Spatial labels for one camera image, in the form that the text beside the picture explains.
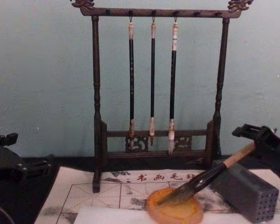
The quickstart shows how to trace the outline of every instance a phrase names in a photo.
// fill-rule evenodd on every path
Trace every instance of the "large calligraphy brush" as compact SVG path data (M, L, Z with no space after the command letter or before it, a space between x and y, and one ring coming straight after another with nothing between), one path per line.
M254 142L245 146L242 150L236 154L229 157L227 160L219 164L218 166L211 168L210 170L204 171L199 175L195 176L189 182L183 184L182 186L176 188L171 194L167 195L161 199L158 204L163 203L172 203L172 204L181 204L189 200L194 194L200 190L207 187L213 180L215 180L221 173L226 169L231 167L236 162L243 159L245 156L253 152L255 149Z
M133 39L134 39L134 25L132 23L132 11L130 11L130 24L129 24L129 49L130 49L130 128L129 128L129 139L130 139L130 150L133 149L134 137L135 137L135 126L134 126L134 50L133 50Z
M151 24L151 96L150 96L150 144L154 143L154 46L155 46L155 29L154 22Z
M176 66L176 47L177 47L177 29L176 22L173 24L173 37L172 37L172 56L171 56L171 84L170 84L170 122L169 122L169 155L174 150L174 92L175 92L175 66Z

